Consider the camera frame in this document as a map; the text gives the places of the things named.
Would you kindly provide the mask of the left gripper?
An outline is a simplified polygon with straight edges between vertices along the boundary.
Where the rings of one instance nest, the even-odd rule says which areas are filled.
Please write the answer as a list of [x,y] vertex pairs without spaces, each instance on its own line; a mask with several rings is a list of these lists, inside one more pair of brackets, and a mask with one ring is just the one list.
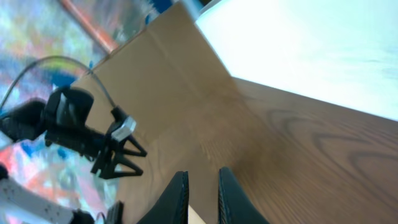
[[[100,179],[141,176],[143,170],[122,154],[112,155],[109,149],[110,133],[101,133],[84,127],[53,126],[45,134],[45,142],[57,144],[77,152],[89,161],[95,161],[91,173]],[[133,135],[120,142],[121,152],[129,156],[146,157],[147,151]]]

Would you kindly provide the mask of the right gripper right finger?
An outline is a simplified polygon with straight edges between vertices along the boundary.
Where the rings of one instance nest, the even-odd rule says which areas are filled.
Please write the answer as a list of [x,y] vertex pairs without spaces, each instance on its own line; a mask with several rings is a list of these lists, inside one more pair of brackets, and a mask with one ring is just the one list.
[[222,167],[218,172],[218,223],[269,224],[228,167]]

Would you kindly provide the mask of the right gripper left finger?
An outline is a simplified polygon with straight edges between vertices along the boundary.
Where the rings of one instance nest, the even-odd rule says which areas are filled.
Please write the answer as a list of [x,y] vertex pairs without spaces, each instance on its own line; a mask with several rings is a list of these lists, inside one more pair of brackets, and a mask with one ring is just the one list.
[[175,173],[154,206],[138,221],[139,224],[187,224],[189,179],[187,171]]

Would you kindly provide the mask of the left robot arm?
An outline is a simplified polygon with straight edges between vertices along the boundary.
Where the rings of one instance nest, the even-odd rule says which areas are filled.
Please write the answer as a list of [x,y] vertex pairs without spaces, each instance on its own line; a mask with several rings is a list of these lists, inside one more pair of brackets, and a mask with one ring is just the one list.
[[25,223],[94,223],[80,208],[78,184],[142,175],[131,156],[146,151],[136,122],[120,107],[101,133],[86,125],[94,98],[65,86],[1,115],[1,211]]

